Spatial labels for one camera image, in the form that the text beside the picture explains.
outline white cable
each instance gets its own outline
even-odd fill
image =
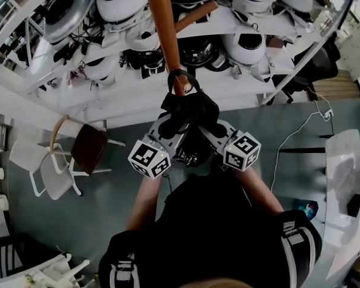
[[[328,101],[327,99],[325,99],[325,98],[324,98],[323,96],[321,96],[320,94],[317,94],[317,93],[313,92],[309,87],[308,87],[308,89],[309,89],[312,93],[314,93],[314,94],[320,96],[321,98],[323,98],[323,99],[328,103],[329,108],[331,108],[331,110],[332,110],[332,112],[333,112],[333,109],[332,109],[332,107],[331,107],[331,104],[329,103],[329,101]],[[272,181],[272,184],[271,184],[271,192],[272,192],[272,189],[273,189],[273,187],[274,187],[275,180],[276,180],[276,170],[277,170],[278,154],[279,154],[280,148],[287,142],[287,140],[288,140],[290,137],[292,137],[294,134],[298,133],[298,132],[307,124],[307,122],[310,120],[310,118],[311,118],[313,115],[319,114],[325,122],[328,122],[328,121],[332,118],[332,115],[330,115],[330,116],[326,119],[325,116],[320,112],[319,106],[318,106],[318,104],[317,104],[317,101],[315,100],[314,102],[315,102],[315,104],[316,104],[317,112],[311,113],[311,114],[309,115],[309,117],[307,118],[307,120],[300,126],[300,128],[297,129],[295,132],[291,133],[289,136],[287,136],[286,139],[280,144],[280,146],[279,146],[278,149],[277,149],[276,165],[275,165],[275,170],[274,170],[274,180]]]

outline black shirt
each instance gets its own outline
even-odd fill
[[[317,237],[305,214],[296,214]],[[289,287],[286,254],[275,226],[278,217],[252,208],[232,172],[191,176],[168,196],[152,227],[112,238],[99,265],[101,286],[109,287],[111,264],[135,253],[141,288],[179,287],[214,277],[253,287]]]

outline gray floor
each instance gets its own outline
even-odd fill
[[[351,128],[360,131],[360,100],[333,101],[331,104],[335,112],[335,133]],[[319,106],[323,112],[327,110],[326,103],[320,101]],[[249,131],[261,142],[262,149],[255,169],[270,185],[278,146],[314,111],[314,103],[275,105],[223,112],[220,118],[244,132]],[[147,123],[108,131],[110,139],[123,141],[127,147],[107,146],[103,162],[112,168],[112,172],[77,178],[77,184],[84,192],[83,197],[77,196],[71,189],[58,201],[52,201],[46,194],[37,198],[28,172],[10,163],[8,184],[14,230],[28,232],[47,245],[58,246],[72,253],[77,260],[90,259],[89,270],[96,272],[110,238],[125,229],[142,178],[132,169],[127,157],[136,140],[141,139],[149,127],[150,123]],[[322,134],[332,134],[331,123],[314,115],[284,147],[323,147],[325,140],[319,138]],[[61,141],[66,147],[72,142],[72,139]],[[274,185],[274,193],[286,207],[291,199],[296,198],[318,201],[320,207],[315,226],[321,234],[325,220],[326,183],[321,171],[324,167],[323,154],[281,154]],[[176,163],[169,172],[173,187],[184,181],[190,172],[205,175],[208,165],[185,170],[184,166]],[[168,181],[164,179],[158,200],[158,215],[168,194]],[[322,275],[318,273],[313,283],[318,284],[321,280]]]

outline wooden floor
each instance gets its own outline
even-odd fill
[[[338,76],[313,82],[315,92],[326,99],[360,98],[360,89],[347,70],[339,70]]]

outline forearm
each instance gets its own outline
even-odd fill
[[[155,222],[161,176],[144,177],[128,219],[127,230],[141,230]]]
[[[252,167],[249,167],[244,172],[235,170],[235,174],[252,205],[255,205],[268,215],[276,215],[284,211],[277,198]]]

